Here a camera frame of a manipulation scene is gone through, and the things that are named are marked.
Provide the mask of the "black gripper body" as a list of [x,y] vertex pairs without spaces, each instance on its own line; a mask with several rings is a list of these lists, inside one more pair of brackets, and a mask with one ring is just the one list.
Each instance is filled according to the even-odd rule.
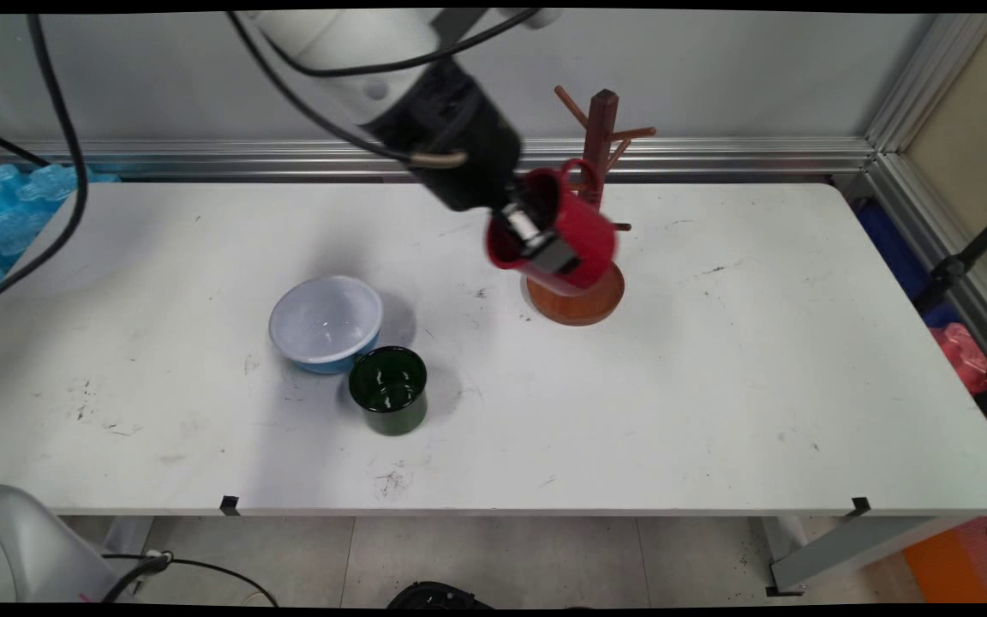
[[401,153],[463,153],[466,160],[449,169],[407,165],[411,175],[450,210],[500,210],[510,202],[520,137],[454,60],[424,66],[414,86],[365,129]]

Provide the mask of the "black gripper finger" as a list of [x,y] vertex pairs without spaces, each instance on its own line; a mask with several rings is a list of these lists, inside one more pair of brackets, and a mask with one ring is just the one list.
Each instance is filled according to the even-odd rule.
[[521,177],[521,206],[541,233],[547,233],[559,216],[559,176]]
[[560,276],[567,276],[577,270],[580,256],[561,235],[557,221],[551,230],[541,233],[524,211],[521,202],[511,202],[502,207],[502,230],[508,238],[502,268],[533,266],[542,273],[557,273]]

